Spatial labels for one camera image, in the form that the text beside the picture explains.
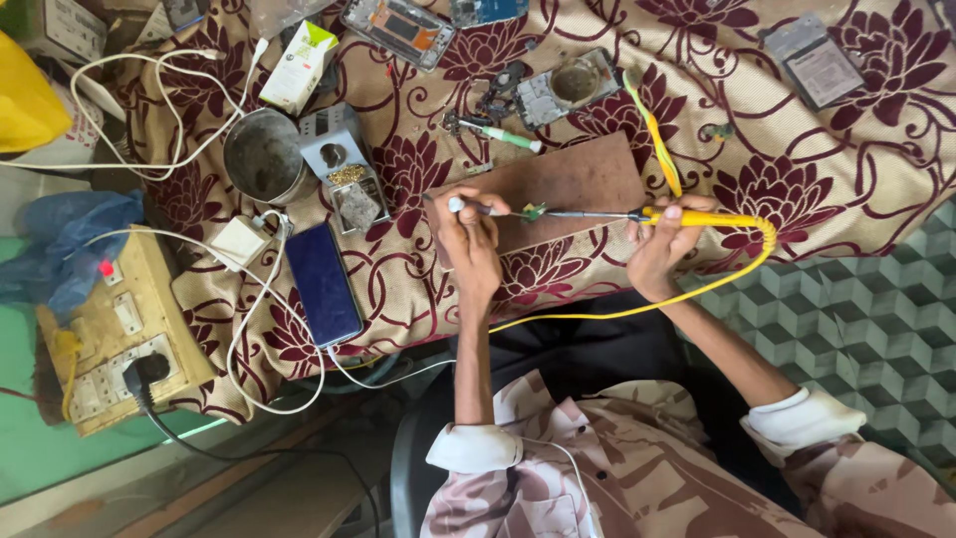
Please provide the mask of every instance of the yellow cable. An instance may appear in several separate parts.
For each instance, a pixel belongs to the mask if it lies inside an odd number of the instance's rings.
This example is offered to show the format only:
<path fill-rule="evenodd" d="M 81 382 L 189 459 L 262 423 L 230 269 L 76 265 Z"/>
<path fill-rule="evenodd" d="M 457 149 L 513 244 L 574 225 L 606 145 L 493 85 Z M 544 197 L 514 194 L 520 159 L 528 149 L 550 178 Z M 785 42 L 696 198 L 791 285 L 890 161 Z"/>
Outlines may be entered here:
<path fill-rule="evenodd" d="M 634 99 L 634 104 L 644 117 L 644 122 L 647 123 L 647 130 L 650 131 L 651 138 L 654 139 L 654 154 L 657 155 L 658 163 L 661 164 L 663 177 L 667 180 L 667 185 L 671 191 L 674 192 L 674 195 L 680 198 L 684 195 L 684 191 L 681 189 L 681 182 L 678 180 L 677 167 L 674 165 L 674 160 L 670 158 L 670 152 L 667 151 L 667 147 L 663 144 L 663 140 L 661 140 L 661 131 L 658 128 L 657 118 L 655 118 L 654 115 L 651 114 L 651 111 L 641 102 L 638 89 L 628 77 L 627 71 L 624 72 L 624 89 L 627 90 L 627 93 L 631 94 L 631 98 Z"/>
<path fill-rule="evenodd" d="M 359 369 L 359 368 L 369 367 L 369 366 L 374 365 L 381 357 L 384 357 L 384 356 L 385 356 L 385 355 L 379 355 L 378 357 L 373 358 L 371 361 L 369 361 L 369 362 L 367 362 L 367 363 L 362 363 L 362 364 L 360 364 L 360 365 L 354 365 L 354 366 L 346 366 L 346 367 L 339 368 L 339 369 L 337 369 L 337 370 L 355 370 L 355 369 Z"/>
<path fill-rule="evenodd" d="M 568 320 L 568 319 L 575 319 L 575 320 L 611 320 L 611 319 L 614 319 L 614 318 L 622 318 L 622 317 L 624 317 L 624 316 L 631 316 L 631 315 L 633 315 L 633 314 L 639 314 L 639 313 L 641 313 L 641 312 L 646 312 L 646 311 L 648 311 L 648 310 L 653 310 L 653 309 L 655 309 L 655 308 L 660 308 L 660 307 L 662 307 L 662 306 L 667 306 L 667 305 L 669 305 L 669 304 L 679 303 L 680 301 L 683 301 L 684 299 L 690 299 L 691 297 L 695 297 L 695 296 L 701 295 L 702 293 L 705 293 L 705 292 L 707 292 L 707 291 L 710 291 L 710 290 L 712 290 L 712 289 L 714 289 L 714 288 L 716 288 L 716 287 L 720 287 L 720 286 L 722 286 L 722 285 L 724 285 L 724 284 L 726 284 L 726 283 L 728 283 L 728 282 L 730 282 L 730 281 L 732 281 L 732 280 L 736 280 L 736 279 L 739 279 L 739 278 L 743 277 L 744 275 L 746 275 L 746 274 L 749 273 L 750 271 L 753 271 L 753 270 L 756 269 L 758 266 L 760 266 L 760 264 L 763 263 L 763 262 L 767 259 L 767 257 L 770 256 L 770 254 L 773 252 L 773 249 L 776 248 L 776 228 L 773 227 L 773 224 L 771 224 L 769 220 L 766 220 L 766 219 L 761 218 L 761 217 L 759 217 L 759 216 L 730 215 L 730 214 L 716 214 L 716 213 L 697 213 L 697 212 L 695 212 L 695 213 L 696 213 L 697 215 L 709 214 L 709 215 L 712 216 L 712 217 L 720 217 L 720 218 L 719 218 L 719 221 L 720 221 L 720 224 L 719 224 L 719 225 L 720 225 L 720 226 L 727 226 L 727 224 L 725 224 L 725 222 L 727 222 L 727 221 L 733 219 L 734 221 L 738 222 L 738 224 L 734 224 L 733 226 L 737 226 L 737 227 L 740 227 L 740 228 L 745 228 L 745 227 L 750 228 L 750 227 L 752 227 L 752 228 L 757 228 L 757 229 L 759 229 L 761 232 L 764 233 L 764 248 L 763 248 L 763 250 L 760 252 L 760 255 L 757 256 L 757 258 L 755 258 L 755 259 L 750 263 L 750 265 L 748 265 L 747 267 L 744 267 L 744 268 L 741 269 L 740 271 L 737 271 L 737 272 L 734 273 L 733 275 L 727 275 L 726 277 L 723 277 L 722 279 L 719 279 L 719 280 L 715 280 L 714 282 L 711 282 L 710 284 L 708 284 L 708 285 L 706 285 L 706 286 L 703 286 L 703 287 L 700 287 L 700 288 L 698 288 L 698 289 L 695 289 L 694 291 L 688 291 L 687 293 L 684 293 L 684 294 L 682 294 L 682 295 L 679 295 L 679 296 L 677 296 L 677 297 L 675 297 L 675 298 L 673 298 L 673 299 L 668 299 L 667 301 L 661 301 L 660 303 L 649 304 L 648 306 L 641 306 L 641 307 L 638 307 L 638 308 L 632 308 L 632 309 L 630 309 L 630 310 L 624 310 L 623 312 L 615 312 L 615 313 L 613 313 L 613 314 L 541 314 L 541 315 L 538 315 L 538 316 L 530 316 L 530 317 L 528 317 L 528 318 L 521 318 L 520 320 L 515 320 L 515 321 L 513 321 L 513 322 L 510 322 L 510 323 L 507 323 L 507 324 L 504 324 L 504 325 L 499 325 L 499 326 L 497 326 L 497 327 L 495 327 L 495 328 L 489 330 L 489 333 L 491 333 L 491 332 L 497 332 L 497 331 L 499 331 L 499 330 L 503 330 L 503 329 L 506 329 L 506 328 L 508 328 L 508 327 L 512 327 L 512 326 L 519 325 L 519 324 L 523 324 L 523 323 L 529 322 L 529 321 L 531 321 L 531 320 L 545 320 L 545 319 L 558 319 L 558 320 Z M 742 222 L 743 222 L 744 220 L 747 220 L 747 221 L 748 221 L 748 224 L 743 224 Z"/>
<path fill-rule="evenodd" d="M 60 412 L 63 413 L 63 419 L 72 422 L 70 419 L 70 399 L 73 397 L 73 385 L 76 381 L 76 357 L 83 349 L 83 344 L 79 341 L 73 331 L 58 330 L 54 334 L 54 354 L 62 360 L 70 360 L 70 376 L 66 380 L 66 387 L 63 389 L 63 403 L 60 404 Z"/>

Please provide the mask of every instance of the table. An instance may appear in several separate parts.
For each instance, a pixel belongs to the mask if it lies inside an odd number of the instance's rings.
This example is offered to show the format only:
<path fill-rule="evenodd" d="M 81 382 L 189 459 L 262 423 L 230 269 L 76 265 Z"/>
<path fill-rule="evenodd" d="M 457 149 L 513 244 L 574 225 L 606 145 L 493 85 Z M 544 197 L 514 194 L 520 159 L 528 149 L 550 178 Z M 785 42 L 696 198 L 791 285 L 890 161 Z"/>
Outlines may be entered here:
<path fill-rule="evenodd" d="M 466 133 L 451 138 L 439 126 L 448 108 L 467 113 L 486 81 L 512 60 L 526 75 L 598 46 L 618 66 L 643 71 L 641 95 L 681 171 L 684 189 L 712 194 L 733 212 L 759 214 L 780 232 L 774 261 L 815 256 L 883 256 L 952 194 L 956 155 L 956 53 L 948 32 L 924 0 L 856 0 L 840 5 L 811 0 L 781 4 L 748 0 L 543 0 L 527 16 L 458 32 L 439 68 L 420 72 L 390 53 L 346 33 L 337 20 L 342 2 L 323 14 L 339 35 L 338 88 L 307 113 L 348 101 L 360 113 L 373 147 L 393 218 L 365 235 L 340 235 L 338 244 L 365 319 L 361 334 L 337 346 L 341 355 L 382 354 L 441 339 L 457 331 L 457 291 L 435 257 L 420 194 L 453 183 L 466 168 L 497 167 L 530 158 L 524 149 Z M 444 0 L 427 7 L 447 15 Z M 813 11 L 850 55 L 864 86 L 815 113 L 773 62 L 757 32 Z M 222 61 L 180 56 L 210 72 L 238 100 L 254 41 L 241 1 L 214 0 L 209 15 L 165 42 L 174 48 L 212 48 Z M 258 95 L 281 51 L 272 44 L 256 66 Z M 189 151 L 231 113 L 207 80 L 163 75 L 183 113 Z M 129 145 L 139 158 L 169 162 L 175 122 L 152 69 L 127 61 L 118 99 L 127 110 Z M 250 99 L 249 110 L 261 101 Z M 730 123 L 735 135 L 718 142 L 706 128 Z M 522 132 L 515 117 L 503 126 Z M 546 151 L 623 130 L 648 196 L 666 193 L 652 141 L 630 98 L 613 95 L 533 133 Z M 148 193 L 173 230 L 211 240 L 236 214 L 266 207 L 235 191 L 222 164 L 222 141 L 178 168 Z M 327 192 L 291 205 L 297 230 L 330 219 Z M 759 232 L 707 230 L 683 268 L 718 273 L 739 268 L 759 251 Z M 505 282 L 492 316 L 513 318 L 547 306 L 614 293 L 629 286 L 623 269 L 631 247 L 623 224 L 568 237 L 502 259 Z M 224 378 L 232 331 L 259 288 L 209 256 L 174 282 L 183 314 L 219 377 L 177 403 L 204 414 L 244 421 L 253 407 Z M 276 263 L 267 251 L 252 267 L 265 277 Z M 289 272 L 276 290 L 298 304 Z M 268 301 L 241 335 L 238 370 L 246 388 L 268 400 L 283 378 L 318 373 L 322 360 L 302 327 Z"/>

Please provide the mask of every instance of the hand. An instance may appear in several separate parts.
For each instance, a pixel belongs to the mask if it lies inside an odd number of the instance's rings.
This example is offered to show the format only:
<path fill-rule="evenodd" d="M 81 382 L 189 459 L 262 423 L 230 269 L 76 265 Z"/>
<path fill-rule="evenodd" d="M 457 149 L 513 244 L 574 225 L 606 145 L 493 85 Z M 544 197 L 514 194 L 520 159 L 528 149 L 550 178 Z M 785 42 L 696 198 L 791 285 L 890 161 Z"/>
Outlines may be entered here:
<path fill-rule="evenodd" d="M 674 281 L 674 267 L 694 248 L 704 229 L 701 226 L 682 227 L 682 208 L 712 212 L 717 208 L 717 200 L 685 194 L 676 203 L 663 196 L 654 205 L 667 207 L 657 226 L 634 221 L 627 223 L 627 238 L 637 245 L 627 262 L 627 278 L 645 299 L 660 303 L 684 293 Z"/>
<path fill-rule="evenodd" d="M 490 206 L 498 214 L 511 213 L 511 208 L 501 196 L 482 194 L 474 187 L 454 187 L 435 197 L 437 236 L 455 269 L 459 316 L 484 318 L 491 296 L 501 286 L 501 262 L 494 251 L 498 247 L 498 227 L 490 216 L 479 214 L 473 207 L 458 213 L 449 211 L 448 199 L 453 196 Z"/>

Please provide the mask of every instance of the white charger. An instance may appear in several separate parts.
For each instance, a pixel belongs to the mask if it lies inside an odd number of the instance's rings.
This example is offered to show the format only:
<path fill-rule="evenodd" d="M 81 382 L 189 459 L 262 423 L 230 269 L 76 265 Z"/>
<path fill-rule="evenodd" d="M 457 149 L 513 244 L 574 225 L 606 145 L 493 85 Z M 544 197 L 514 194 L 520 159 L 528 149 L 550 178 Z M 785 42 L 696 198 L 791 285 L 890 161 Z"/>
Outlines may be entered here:
<path fill-rule="evenodd" d="M 272 241 L 272 236 L 262 229 L 262 220 L 256 217 L 256 221 L 253 222 L 241 214 L 234 216 L 226 228 L 212 240 L 212 248 L 228 257 L 216 258 L 230 271 L 238 273 L 243 267 L 249 267 L 252 260 L 261 255 L 262 251 L 266 250 L 266 245 Z M 279 233 L 282 233 L 282 226 L 279 226 Z"/>

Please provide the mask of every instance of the person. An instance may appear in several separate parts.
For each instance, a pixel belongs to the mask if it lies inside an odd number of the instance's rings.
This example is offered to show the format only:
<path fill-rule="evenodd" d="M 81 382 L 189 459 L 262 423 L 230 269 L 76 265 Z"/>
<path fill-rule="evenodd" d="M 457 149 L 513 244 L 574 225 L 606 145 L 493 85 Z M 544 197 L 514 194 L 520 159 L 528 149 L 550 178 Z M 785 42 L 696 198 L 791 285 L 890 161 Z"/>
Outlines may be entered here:
<path fill-rule="evenodd" d="M 620 334 L 612 334 L 618 320 L 548 320 L 495 333 L 504 340 L 493 345 L 489 313 L 502 281 L 497 228 L 473 207 L 450 212 L 452 196 L 511 211 L 500 197 L 469 187 L 435 199 L 437 236 L 459 286 L 461 330 L 454 423 L 426 459 L 450 472 L 429 505 L 423 537 L 953 535 L 956 504 L 914 462 L 864 442 L 857 433 L 863 413 L 797 387 L 694 301 L 635 316 L 641 323 Z M 627 278 L 652 303 L 682 293 L 672 274 L 701 234 L 681 226 L 682 210 L 717 204 L 687 194 L 657 205 L 667 209 L 656 227 L 627 227 L 635 245 Z M 709 398 L 706 390 L 699 398 L 666 379 L 690 379 L 675 373 L 684 358 L 671 323 L 739 392 L 743 417 L 706 429 L 705 415 L 732 409 L 733 398 L 695 405 Z M 511 335 L 534 324 L 530 340 Z M 503 364 L 492 360 L 499 351 Z M 788 511 L 749 485 L 761 487 L 759 477 L 741 480 L 718 465 L 725 459 L 715 458 L 711 441 L 734 430 L 752 441 L 728 445 L 730 459 L 748 445 L 757 456 L 738 467 L 772 463 L 793 492 L 770 494 L 795 493 L 801 506 Z"/>

